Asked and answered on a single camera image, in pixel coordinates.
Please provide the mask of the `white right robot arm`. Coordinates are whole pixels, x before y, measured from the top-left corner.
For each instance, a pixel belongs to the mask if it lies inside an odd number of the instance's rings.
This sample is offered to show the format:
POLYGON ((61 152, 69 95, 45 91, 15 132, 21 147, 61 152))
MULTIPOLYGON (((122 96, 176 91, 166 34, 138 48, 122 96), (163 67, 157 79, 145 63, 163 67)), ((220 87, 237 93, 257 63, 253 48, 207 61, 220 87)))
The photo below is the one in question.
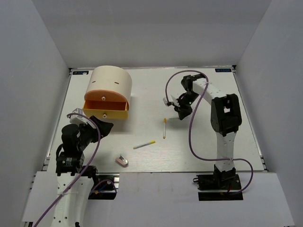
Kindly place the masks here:
POLYGON ((210 84, 207 76, 203 73, 184 76, 181 81, 185 93, 179 98, 173 98, 174 110, 180 120, 192 115, 188 133, 188 143, 192 154, 204 161, 214 161, 214 184, 218 188, 226 188, 231 179, 235 177, 233 163, 234 140, 239 126, 242 123, 239 99, 236 94, 225 94, 210 84), (199 98, 211 106, 210 123, 217 137, 217 158, 206 159, 199 157, 192 148, 191 130, 197 107, 193 110, 191 105, 199 98))

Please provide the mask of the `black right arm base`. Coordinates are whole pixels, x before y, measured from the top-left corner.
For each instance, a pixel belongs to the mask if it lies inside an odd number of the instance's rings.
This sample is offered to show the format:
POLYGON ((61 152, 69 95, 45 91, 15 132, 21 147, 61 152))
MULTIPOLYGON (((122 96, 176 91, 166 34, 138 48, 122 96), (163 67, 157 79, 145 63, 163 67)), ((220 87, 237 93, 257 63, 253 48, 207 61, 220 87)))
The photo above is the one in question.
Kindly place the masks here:
POLYGON ((242 201, 241 182, 239 175, 219 186, 213 175, 197 175, 193 178, 193 183, 197 184, 199 201, 242 201))

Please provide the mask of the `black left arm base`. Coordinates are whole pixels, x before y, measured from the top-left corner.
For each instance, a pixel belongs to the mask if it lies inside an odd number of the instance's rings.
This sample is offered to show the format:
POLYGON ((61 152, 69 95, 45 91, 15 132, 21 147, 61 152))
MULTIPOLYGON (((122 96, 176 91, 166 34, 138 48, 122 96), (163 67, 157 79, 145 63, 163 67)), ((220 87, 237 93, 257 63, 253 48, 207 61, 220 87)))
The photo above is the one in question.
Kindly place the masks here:
POLYGON ((101 174, 95 166, 89 166, 82 176, 93 180, 89 200, 113 200, 116 197, 115 189, 118 191, 119 174, 101 174))

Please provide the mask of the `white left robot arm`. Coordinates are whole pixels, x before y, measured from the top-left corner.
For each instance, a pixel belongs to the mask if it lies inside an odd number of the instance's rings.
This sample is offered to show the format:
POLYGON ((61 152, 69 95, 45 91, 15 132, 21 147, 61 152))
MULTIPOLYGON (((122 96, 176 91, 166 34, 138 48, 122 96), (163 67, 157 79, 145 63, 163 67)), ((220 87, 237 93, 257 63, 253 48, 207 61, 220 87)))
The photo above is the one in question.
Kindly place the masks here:
POLYGON ((54 204, 53 227, 80 227, 92 189, 100 177, 91 160, 84 164, 84 150, 91 143, 100 144, 113 128, 95 116, 80 113, 62 128, 62 143, 56 151, 57 199, 54 204))

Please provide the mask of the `beige orange drawer container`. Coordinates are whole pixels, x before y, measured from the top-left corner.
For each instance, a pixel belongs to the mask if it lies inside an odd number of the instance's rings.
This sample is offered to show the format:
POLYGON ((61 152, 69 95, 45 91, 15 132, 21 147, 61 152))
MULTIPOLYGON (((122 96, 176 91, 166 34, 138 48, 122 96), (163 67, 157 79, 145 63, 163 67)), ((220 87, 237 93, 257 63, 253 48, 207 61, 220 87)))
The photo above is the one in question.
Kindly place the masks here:
POLYGON ((84 95, 83 112, 99 119, 128 118, 132 91, 130 74, 116 66, 96 67, 84 95))

